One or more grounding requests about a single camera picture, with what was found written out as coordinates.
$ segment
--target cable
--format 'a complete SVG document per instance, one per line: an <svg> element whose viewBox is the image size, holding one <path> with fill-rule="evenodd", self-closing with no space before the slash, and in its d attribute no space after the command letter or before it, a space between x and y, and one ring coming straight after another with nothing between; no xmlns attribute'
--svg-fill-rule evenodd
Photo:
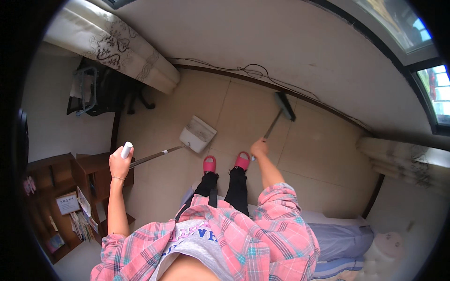
<svg viewBox="0 0 450 281"><path fill-rule="evenodd" d="M321 104L323 104L323 105L325 105L325 106L327 106L327 107L333 109L333 110L336 111L336 112L339 112L340 114L342 114L342 115L344 115L345 117L347 117L347 118L353 120L354 122L358 123L359 125L361 125L361 126L363 126L363 127L365 127L365 128L370 128L370 126L368 126L367 124L365 124L365 123L362 122L361 120L356 119L356 118L354 118L354 117L352 117L352 116L350 116L350 115L347 115L347 114L345 114L344 112L342 112L342 111L336 109L335 107L332 107L332 106L330 106L330 105L328 105L328 104L322 102L322 101L320 100L320 98L319 98L318 96L316 96L313 92L310 92L310 91L308 91L308 90L306 90L306 89L303 89L303 88L301 88L301 87L299 87L299 86L290 84L290 83L288 83L288 82L284 82L284 81L281 81L281 80L278 80L278 79L275 79L275 78L270 77L270 76L269 76L269 72L267 71L267 69L266 69L264 66L260 65L260 64L257 64L257 63L250 63L250 64L246 65L245 67L225 68L225 67L217 67L217 66L215 66L215 65L212 65L212 64L210 64L210 63L208 63L208 62L204 62L204 61L199 60L199 59L196 59L196 58L166 58L166 59L192 61L192 62L200 63L200 64L203 64L203 65L207 65L207 66L209 66L209 67L215 68L215 69L217 69L217 70L223 70L223 71L243 71L243 72L245 72L245 73L246 73L249 77L251 77L251 78L260 79L260 78L262 78L262 77L265 77L265 78L269 79L272 83L274 83L274 84L276 84L276 85L278 85L278 86L280 86L280 87L283 87L283 88L285 88L285 89L288 89L288 90L290 90L290 91L292 91L292 92L294 92L294 93L296 93L296 94L302 95L302 96L304 96L304 97L311 98L311 97L309 97L307 94L304 94L304 93L302 93L302 92L299 92L299 91L297 91L297 90L294 90L294 89L292 89L292 88L289 88L289 87L285 86L285 85L289 85L289 86L291 86L291 87L300 89L300 90L303 91L303 92L307 92L308 94L314 96L314 97L315 97L315 100L316 100L317 102L319 102L319 103L321 103ZM264 73L261 72L261 71L254 70L254 69L248 69L249 66L258 66L258 67L261 67L262 69L264 69L265 75L264 75Z"/></svg>
<svg viewBox="0 0 450 281"><path fill-rule="evenodd" d="M308 97L308 95L306 95L306 94L304 94L304 93L301 93L301 92L299 92L299 91L297 91L297 90L291 89L291 88L289 88L289 87L287 87L287 86L285 86L285 85L289 85L289 86L291 86L291 87L295 87L295 88L297 88L297 89L300 89L300 90L302 90L303 92L307 92L307 93L313 95L314 98L315 98L318 102L321 102L321 100L320 100L320 98L319 98L318 96L316 96L314 93L312 93L312 92L310 92L310 91L308 91L308 90L306 90L306 89L303 89L303 88L298 87L298 86L296 86L296 85L292 85L292 84L290 84L290 83L287 83L287 82L284 82L284 81L281 81L281 80L278 80L278 79L275 79L275 78L270 77L270 76L269 76L269 72L267 71L267 69L266 69L264 66L262 66L262 65L260 65L260 64L257 64L257 63L250 63L250 64L246 65L245 67L224 68L224 67L217 67L217 66L214 66L214 65L212 65L212 64L210 64L210 63L208 63L208 62L204 62L204 61L199 60L199 59L196 59L196 58L167 58L167 59L192 61L192 62L204 64L204 65L207 65L207 66L209 66L209 67L213 67L213 68L215 68L215 69L223 70L223 71L243 71L243 72L245 72L249 77L255 78L255 79L260 79L260 78L262 78L262 77L265 77L265 78L269 79L272 83L274 83L274 84L276 84L276 85L278 85L278 86L280 86L280 87L286 88L286 89L288 89L288 90L290 90L290 91L293 91L293 92L295 92L295 93L297 93L297 94L300 94L300 95L302 95L302 96ZM264 75L264 73L262 73L261 71L254 70L254 69L248 69L249 66L253 66L253 65L254 65L254 66L261 67L262 69L264 69L266 75Z"/></svg>

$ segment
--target person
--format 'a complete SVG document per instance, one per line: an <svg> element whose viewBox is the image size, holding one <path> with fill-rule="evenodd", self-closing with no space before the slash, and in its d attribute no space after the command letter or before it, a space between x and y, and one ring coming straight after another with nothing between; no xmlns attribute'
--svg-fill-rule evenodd
<svg viewBox="0 0 450 281"><path fill-rule="evenodd" d="M175 219L149 223L131 235L122 185L134 149L126 159L120 156L122 149L109 158L108 235L103 238L101 263L92 269L92 280L311 278L320 255L319 244L301 217L294 189L267 157L264 138L251 147L264 188L253 219L247 208L245 176L249 155L238 155L224 201L210 196L218 175L215 158L208 156L203 162L202 182Z"/></svg>

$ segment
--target white dustpan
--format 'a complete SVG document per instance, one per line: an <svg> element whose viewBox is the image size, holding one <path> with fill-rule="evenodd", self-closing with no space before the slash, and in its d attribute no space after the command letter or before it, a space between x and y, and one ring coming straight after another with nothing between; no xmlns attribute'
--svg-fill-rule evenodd
<svg viewBox="0 0 450 281"><path fill-rule="evenodd" d="M216 133L217 131L210 125L194 115L192 120L181 131L180 141L195 152L201 153Z"/></svg>
<svg viewBox="0 0 450 281"><path fill-rule="evenodd" d="M203 122L197 116L192 116L192 120L183 128L183 131L181 131L180 134L180 141L184 143L183 145L163 150L159 153L139 159L131 163L130 169L136 167L139 164L147 162L148 160L166 155L169 152L183 147L190 147L195 152L201 153L203 149L205 149L205 147L208 145L208 143L212 140L212 138L216 135L216 133L217 131L214 130L210 125ZM123 159L128 157L128 154L130 153L130 149L132 147L133 145L130 142L125 143L121 153Z"/></svg>

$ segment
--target pink slipper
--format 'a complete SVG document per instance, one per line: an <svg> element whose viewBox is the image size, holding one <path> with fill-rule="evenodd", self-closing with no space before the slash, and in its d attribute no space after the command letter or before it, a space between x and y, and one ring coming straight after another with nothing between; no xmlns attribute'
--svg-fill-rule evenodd
<svg viewBox="0 0 450 281"><path fill-rule="evenodd" d="M247 159L241 157L241 155L243 153L247 156ZM244 171L246 171L248 168L248 165L250 165L250 155L248 153L246 153L245 151L239 152L238 157L236 158L236 162L234 163L234 166L241 167L242 169L244 169Z"/></svg>
<svg viewBox="0 0 450 281"><path fill-rule="evenodd" d="M203 159L203 174L206 172L216 172L216 159L212 155L208 155Z"/></svg>

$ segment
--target beige tiled floor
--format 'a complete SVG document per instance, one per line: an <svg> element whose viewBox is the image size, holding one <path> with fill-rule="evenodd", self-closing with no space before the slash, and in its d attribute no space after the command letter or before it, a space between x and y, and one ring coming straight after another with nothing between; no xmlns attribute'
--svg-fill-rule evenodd
<svg viewBox="0 0 450 281"><path fill-rule="evenodd" d="M131 141L136 159L143 158L180 145L178 137L192 115L218 133L201 155L182 149L136 168L135 184L124 193L135 228L174 216L187 188L201 178L202 160L208 154L217 159L219 195L224 196L237 153L249 152L279 110L272 89L201 71L180 72L172 95L147 89L155 109L136 102L134 115L122 115L118 141ZM330 217L361 214L377 180L368 158L355 148L362 130L295 97L288 99L297 121L279 119L269 137L269 158L297 191L302 208ZM262 191L256 162L250 164L247 178L248 201L256 204Z"/></svg>

